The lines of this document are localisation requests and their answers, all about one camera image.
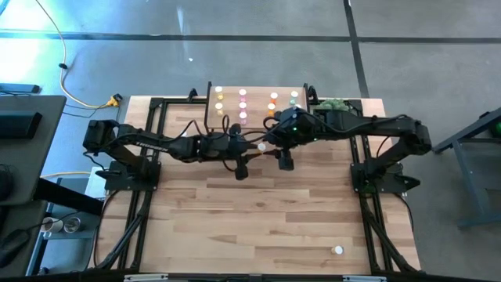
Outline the black desk beam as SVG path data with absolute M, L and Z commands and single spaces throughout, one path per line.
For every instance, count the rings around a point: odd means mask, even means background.
M 48 201 L 91 215 L 101 215 L 103 210 L 102 201 L 42 178 L 38 180 L 33 199 Z

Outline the grey metal stand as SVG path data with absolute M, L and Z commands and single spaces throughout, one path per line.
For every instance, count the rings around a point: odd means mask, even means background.
M 454 151 L 475 214 L 458 221 L 457 226 L 501 223 L 501 205 L 494 208 L 489 194 L 501 193 L 501 138 L 492 135 L 492 127 L 501 122 L 501 107 L 482 114 L 476 121 L 452 134 L 432 151 Z

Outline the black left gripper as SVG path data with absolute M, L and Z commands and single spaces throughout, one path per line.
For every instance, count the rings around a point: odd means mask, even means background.
M 236 180 L 248 177 L 247 161 L 260 157 L 261 153 L 246 154 L 247 149 L 257 149 L 254 143 L 244 143 L 240 124 L 233 124 L 229 132 L 216 132 L 214 137 L 203 139 L 203 161 L 220 161 L 234 173 Z

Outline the white box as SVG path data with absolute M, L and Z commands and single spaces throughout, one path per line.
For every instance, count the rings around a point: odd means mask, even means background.
M 106 180 L 101 176 L 97 175 L 97 172 L 101 172 L 100 167 L 93 167 L 90 175 L 88 177 L 87 186 L 85 188 L 85 195 L 97 199 L 103 199 L 106 197 Z

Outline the green potted plant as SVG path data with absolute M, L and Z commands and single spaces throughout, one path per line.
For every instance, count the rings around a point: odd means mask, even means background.
M 349 111 L 351 107 L 343 99 L 325 99 L 316 107 L 316 109 Z

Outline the black keyboard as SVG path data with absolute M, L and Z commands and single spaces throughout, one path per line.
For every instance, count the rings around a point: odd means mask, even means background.
M 33 139 L 42 117 L 37 111 L 0 110 L 0 139 Z

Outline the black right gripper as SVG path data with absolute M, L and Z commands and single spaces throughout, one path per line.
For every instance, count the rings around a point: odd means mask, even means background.
M 276 119 L 278 123 L 268 131 L 268 143 L 276 148 L 263 154 L 276 157 L 280 170 L 293 171 L 290 150 L 314 141 L 315 120 L 310 113 L 296 107 L 279 112 Z

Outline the dark flat device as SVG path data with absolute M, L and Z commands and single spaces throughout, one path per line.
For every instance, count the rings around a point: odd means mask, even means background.
M 41 91 L 39 85 L 0 83 L 0 93 L 10 95 L 32 95 Z

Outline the white paper cup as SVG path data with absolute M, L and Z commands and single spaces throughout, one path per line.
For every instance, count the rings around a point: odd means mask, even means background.
M 42 220 L 40 231 L 43 233 L 58 233 L 63 228 L 63 220 L 45 217 Z

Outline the wooden shelf black legs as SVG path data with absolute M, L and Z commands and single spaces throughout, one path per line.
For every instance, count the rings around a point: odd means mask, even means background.
M 214 90 L 216 86 L 222 87 L 224 99 L 219 100 Z M 247 108 L 242 111 L 239 108 L 240 95 L 239 90 L 245 89 L 247 91 Z M 229 128 L 233 124 L 240 124 L 240 112 L 247 113 L 247 123 L 241 125 L 241 135 L 245 140 L 253 140 L 256 144 L 264 143 L 268 145 L 268 135 L 266 132 L 271 129 L 274 124 L 278 123 L 276 116 L 288 108 L 295 107 L 296 104 L 301 104 L 302 110 L 309 111 L 310 103 L 307 98 L 308 87 L 277 87 L 277 86 L 227 86 L 227 85 L 214 85 L 212 82 L 207 83 L 206 107 L 204 117 L 204 127 L 207 130 L 204 138 L 214 137 L 216 132 L 229 132 Z M 297 103 L 290 104 L 290 93 L 292 91 L 298 92 Z M 268 116 L 268 104 L 270 103 L 270 94 L 276 92 L 278 98 L 276 99 L 275 114 Z M 218 116 L 214 105 L 216 103 L 223 104 L 224 114 Z

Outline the dark desk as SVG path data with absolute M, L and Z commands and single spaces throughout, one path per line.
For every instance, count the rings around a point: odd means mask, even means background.
M 0 171 L 11 178 L 0 205 L 30 201 L 62 116 L 65 96 L 0 96 L 0 110 L 37 111 L 43 115 L 33 139 L 0 139 Z

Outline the silver metal bracket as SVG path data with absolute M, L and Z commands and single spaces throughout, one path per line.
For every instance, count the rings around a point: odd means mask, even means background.
M 346 275 L 342 276 L 343 282 L 387 282 L 386 277 L 379 276 L 362 276 L 362 275 Z
M 164 282 L 168 281 L 168 275 L 162 273 L 137 273 L 125 275 L 123 282 Z

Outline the clear glass cup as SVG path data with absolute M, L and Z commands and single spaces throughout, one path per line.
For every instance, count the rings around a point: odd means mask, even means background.
M 63 224 L 65 233 L 76 233 L 80 228 L 81 219 L 78 217 L 71 217 Z

